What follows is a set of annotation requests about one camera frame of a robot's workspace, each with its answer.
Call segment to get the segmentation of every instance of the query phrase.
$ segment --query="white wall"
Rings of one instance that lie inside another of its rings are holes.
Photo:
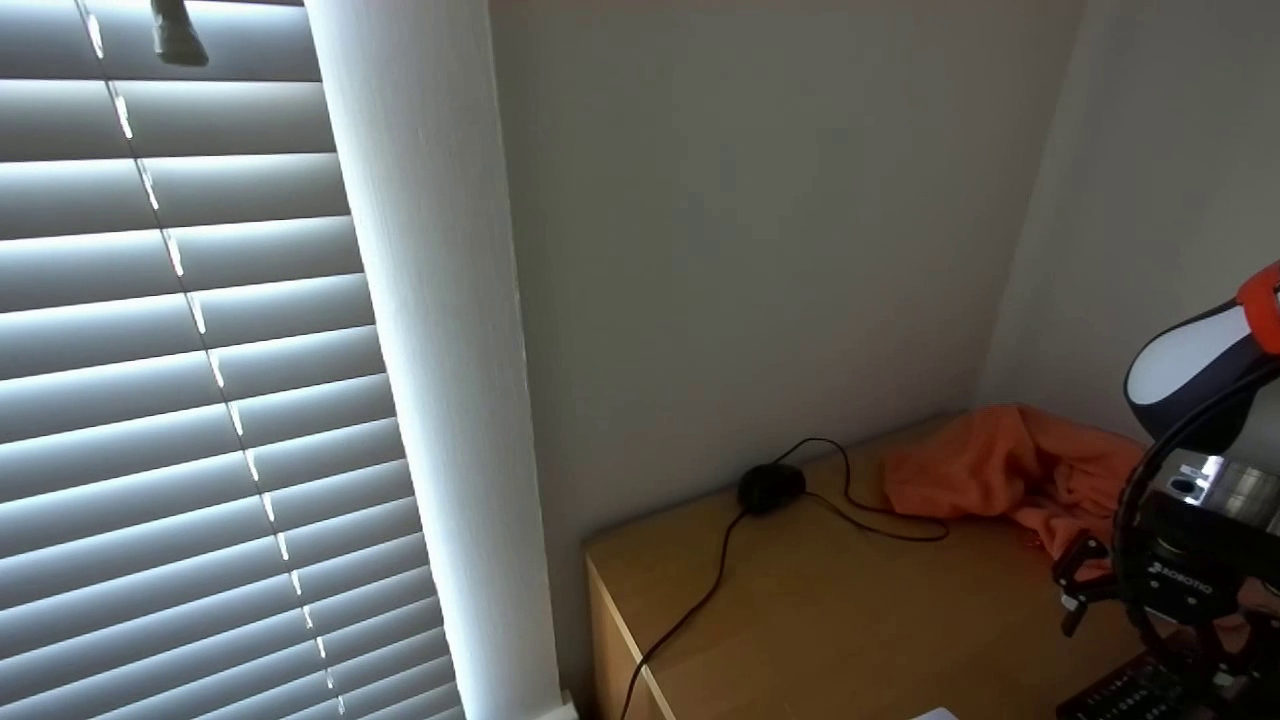
[[[487,8],[310,8],[466,713],[555,713]]]
[[[972,401],[1079,2],[493,0],[559,656],[580,549]]]
[[[1138,348],[1280,255],[1275,37],[1274,0],[1093,0],[982,401],[1138,431]]]

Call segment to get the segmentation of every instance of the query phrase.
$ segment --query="blind slat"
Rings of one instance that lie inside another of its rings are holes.
[[[257,495],[246,456],[214,456],[161,470],[45,492],[0,504],[0,557],[21,557],[118,529]]]
[[[0,314],[0,381],[198,352],[180,295]]]
[[[0,311],[180,293],[155,228],[0,238]]]
[[[95,629],[129,622],[199,597],[231,592],[280,576],[286,559],[274,537],[163,565],[136,576],[118,576],[82,592],[48,597],[3,611],[0,647],[7,656],[39,645],[88,637]]]
[[[125,80],[118,91],[142,156],[331,152],[319,85]]]
[[[129,422],[105,422],[66,437],[39,437],[0,445],[0,495],[48,495],[77,484],[113,476],[136,476],[168,465],[236,450],[236,437],[223,408],[194,408],[168,417],[144,417]]]
[[[0,381],[0,445],[219,404],[205,357]]]
[[[406,571],[406,576],[387,576],[364,587],[352,587],[344,597],[319,600],[311,604],[311,620],[319,631],[336,631],[336,629],[352,629],[364,622],[387,606],[408,606],[421,604],[434,611],[434,620],[442,620],[438,600],[429,597],[429,571]]]
[[[187,288],[359,272],[356,228],[347,216],[174,228],[168,236],[186,255]]]
[[[205,67],[163,62],[151,50],[151,12],[144,2],[88,0],[88,12],[101,15],[105,59],[118,80],[319,80],[303,8],[187,2],[209,50]]]
[[[383,615],[372,615],[364,622],[341,629],[341,631],[326,631],[326,647],[331,664],[381,650],[387,645],[401,645],[406,637],[417,637],[421,629],[434,629],[425,620],[442,615],[438,604],[408,604],[408,606],[392,606]]]
[[[253,344],[372,323],[359,277],[198,293],[198,308],[205,314],[209,344]]]
[[[289,445],[257,448],[257,467],[274,487],[310,484],[317,476],[341,476],[370,465],[406,461],[392,419],[356,422],[326,437],[299,437]]]
[[[383,366],[377,332],[370,323],[341,332],[311,332],[289,338],[261,338],[214,352],[227,395],[263,395],[286,386],[330,382],[344,377],[372,377]]]
[[[293,156],[151,156],[144,171],[168,228],[293,216],[344,216],[344,177],[331,152]]]
[[[261,501],[236,501],[107,537],[88,537],[77,545],[3,557],[0,576],[7,584],[0,584],[0,606],[194,559],[218,549],[250,545],[257,537],[274,537]]]
[[[48,645],[39,650],[0,660],[0,705],[88,681],[121,664],[142,664],[180,645],[198,645],[286,611],[295,611],[295,597],[286,576],[274,576],[223,597],[77,637],[69,645]]]
[[[370,686],[347,691],[347,713],[370,715],[370,713],[392,706],[401,698],[425,695],[434,686],[443,686],[449,681],[454,681],[449,660],[408,667],[408,670],[396,670],[396,677],[383,677]]]
[[[326,522],[286,530],[293,565],[319,565],[417,530],[417,504],[392,501]]]
[[[0,165],[0,238],[136,230],[151,225],[133,160]]]
[[[387,377],[356,377],[231,404],[250,445],[336,431],[396,417]]]
[[[0,160],[93,160],[125,156],[121,119],[95,80],[0,80]]]
[[[377,584],[383,576],[401,576],[408,566],[429,566],[425,537],[396,537],[387,545],[372,545],[336,559],[310,565],[299,566],[299,584],[310,587],[310,600],[326,600],[326,597]]]
[[[370,713],[370,720],[466,720],[458,685]]]
[[[303,529],[303,522],[364,510],[377,504],[396,504],[396,501],[413,501],[406,465],[377,465],[377,467],[295,484],[289,492],[274,492],[280,529]]]
[[[268,615],[261,622],[187,645],[180,650],[149,656],[82,685],[66,685],[21,705],[7,705],[13,715],[105,715],[107,706],[129,706],[151,698],[151,715],[198,715],[209,705],[209,686],[219,677],[246,685],[275,685],[303,670],[319,670],[319,656],[310,638],[299,611]]]
[[[95,80],[101,67],[83,41],[77,2],[3,0],[0,2],[0,77]]]
[[[250,698],[214,706],[209,720],[289,715],[289,713],[299,713],[299,706],[330,706],[330,715],[341,720],[336,695],[331,695],[331,686],[326,685],[319,670],[317,677],[299,677],[293,685],[275,685],[275,686],[257,691]]]
[[[408,638],[387,645],[387,647],[359,656],[352,664],[336,664],[331,677],[336,677],[341,691],[364,691],[364,686],[381,685],[383,677],[401,677],[413,667],[438,667],[434,681],[417,686],[417,691],[429,691],[429,686],[442,686],[454,681],[454,664],[443,650],[449,650],[449,645],[442,637],[408,637]]]

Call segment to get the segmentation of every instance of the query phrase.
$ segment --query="power adapter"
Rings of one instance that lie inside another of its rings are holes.
[[[805,470],[792,465],[755,465],[738,481],[738,504],[748,516],[768,516],[805,495]]]

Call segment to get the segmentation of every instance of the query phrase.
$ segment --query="orange fabric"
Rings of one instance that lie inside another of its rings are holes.
[[[982,408],[921,445],[892,448],[880,481],[905,516],[1008,516],[1057,559],[1077,530],[1112,537],[1140,445],[1035,408]]]

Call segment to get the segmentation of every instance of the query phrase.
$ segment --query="window blind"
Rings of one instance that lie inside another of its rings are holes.
[[[461,715],[299,2],[0,2],[0,715]]]

